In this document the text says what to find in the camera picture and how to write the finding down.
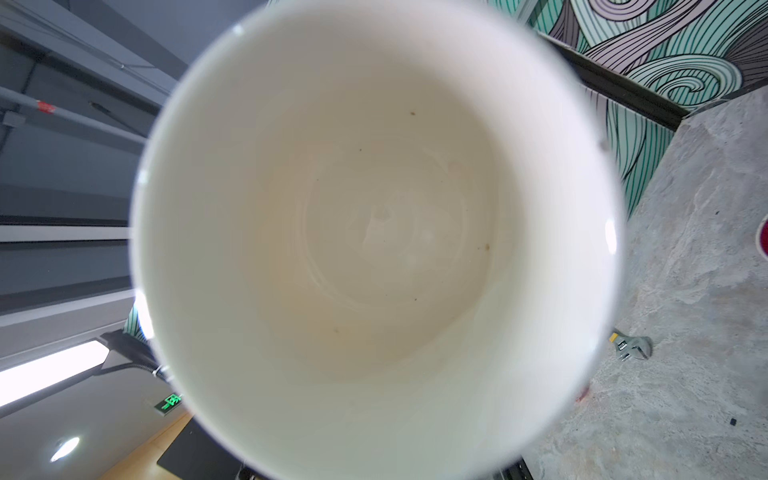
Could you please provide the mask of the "white ribbed mug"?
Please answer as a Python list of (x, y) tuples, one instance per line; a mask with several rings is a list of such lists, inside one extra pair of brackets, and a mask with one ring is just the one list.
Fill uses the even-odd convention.
[(272, 479), (479, 479), (571, 409), (624, 195), (585, 93), (472, 1), (280, 1), (223, 33), (137, 173), (140, 320)]

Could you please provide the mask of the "cream mug red inside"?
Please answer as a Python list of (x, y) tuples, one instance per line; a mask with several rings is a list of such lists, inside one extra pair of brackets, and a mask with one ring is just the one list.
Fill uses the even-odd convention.
[(765, 215), (757, 227), (755, 245), (760, 256), (768, 260), (768, 215)]

